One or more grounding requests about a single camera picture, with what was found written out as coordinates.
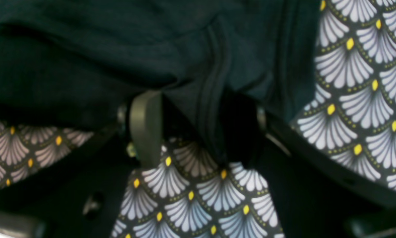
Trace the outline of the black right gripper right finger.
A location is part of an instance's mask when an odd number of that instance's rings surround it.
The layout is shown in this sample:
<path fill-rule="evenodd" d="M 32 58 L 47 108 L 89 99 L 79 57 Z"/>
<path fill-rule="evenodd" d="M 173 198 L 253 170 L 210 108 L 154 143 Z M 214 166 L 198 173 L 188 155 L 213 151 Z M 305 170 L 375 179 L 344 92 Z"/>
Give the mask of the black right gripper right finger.
<path fill-rule="evenodd" d="M 287 238 L 396 238 L 396 192 L 311 146 L 255 101 L 224 102 L 228 160 L 267 181 Z"/>

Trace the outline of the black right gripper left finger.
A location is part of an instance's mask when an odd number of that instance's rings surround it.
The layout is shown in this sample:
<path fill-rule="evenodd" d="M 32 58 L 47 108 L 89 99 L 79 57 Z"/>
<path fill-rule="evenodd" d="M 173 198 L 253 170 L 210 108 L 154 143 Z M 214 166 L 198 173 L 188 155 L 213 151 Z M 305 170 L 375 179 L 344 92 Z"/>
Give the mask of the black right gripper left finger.
<path fill-rule="evenodd" d="M 129 173 L 159 164 L 162 93 L 122 104 L 117 120 L 66 158 L 0 190 L 0 238 L 108 237 Z"/>

